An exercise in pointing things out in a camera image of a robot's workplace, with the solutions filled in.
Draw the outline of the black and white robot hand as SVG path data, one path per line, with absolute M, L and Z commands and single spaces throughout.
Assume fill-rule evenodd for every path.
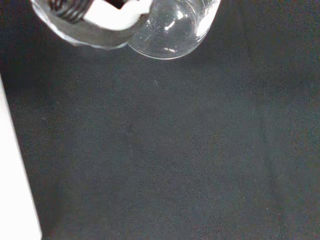
M 81 45 L 116 49 L 145 24 L 151 0 L 47 0 L 56 28 Z

